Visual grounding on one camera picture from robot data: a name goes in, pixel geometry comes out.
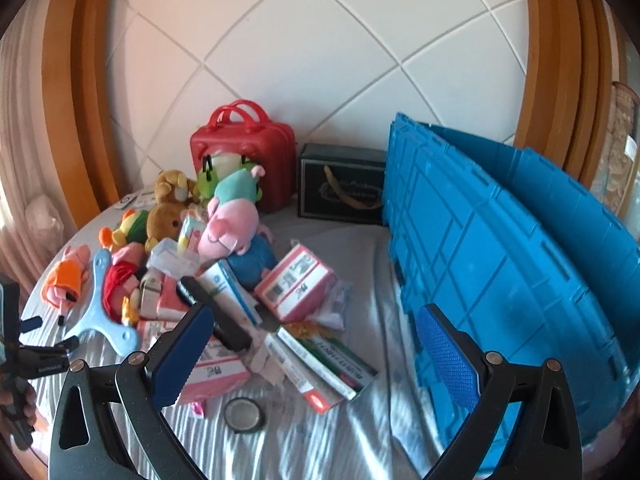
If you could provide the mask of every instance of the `wrinkled fabric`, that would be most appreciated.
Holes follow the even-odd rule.
[[[82,229],[72,243],[98,249],[97,232],[118,220],[113,209]],[[341,279],[353,283],[343,342],[379,370],[374,382],[351,402],[318,415],[290,383],[271,386],[254,376],[242,389],[206,403],[206,419],[189,416],[188,406],[166,408],[164,415],[181,443],[212,480],[244,479],[420,479],[442,452],[434,435],[428,396],[416,386],[411,334],[399,306],[399,289],[388,258],[388,229],[299,219],[291,210],[264,218],[282,257],[297,239],[315,252]],[[84,287],[86,304],[93,283]],[[37,297],[24,316],[41,315],[43,328],[24,336],[27,344],[52,344],[62,338],[56,316]],[[76,308],[68,319],[72,326]],[[120,362],[101,335],[84,336],[74,358],[89,365]],[[34,382],[41,413],[53,420],[64,375]],[[255,434],[236,435],[221,415],[224,404],[247,396],[260,403],[266,424]],[[132,434],[124,410],[114,416],[133,463],[145,478],[155,478]],[[34,446],[49,452],[50,433],[37,434]]]

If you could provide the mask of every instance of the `black gift box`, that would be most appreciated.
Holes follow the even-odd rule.
[[[298,215],[382,224],[386,152],[306,144],[300,155]]]

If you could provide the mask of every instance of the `curtain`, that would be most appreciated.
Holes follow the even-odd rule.
[[[28,77],[35,7],[28,0],[0,41],[0,272],[20,284],[22,303],[52,257],[25,215],[44,189]]]

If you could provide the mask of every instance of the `brown plush bear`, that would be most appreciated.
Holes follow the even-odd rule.
[[[159,204],[174,202],[188,205],[200,201],[200,191],[196,181],[187,178],[179,170],[161,171],[156,178],[154,195]]]
[[[145,244],[146,252],[151,252],[160,240],[165,238],[172,238],[178,240],[180,235],[180,229],[182,227],[182,220],[184,216],[183,211],[186,208],[181,203],[164,202],[157,204],[150,212],[149,218],[146,221],[146,235],[148,240]]]

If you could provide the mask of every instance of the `red plastic case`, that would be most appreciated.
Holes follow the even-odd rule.
[[[242,106],[257,116],[257,121]],[[231,113],[242,121],[231,121]],[[191,157],[196,173],[202,158],[220,152],[245,155],[264,167],[260,179],[262,199],[258,209],[265,213],[284,208],[296,189],[296,139],[288,124],[274,123],[253,101],[238,100],[213,112],[209,124],[191,136]]]

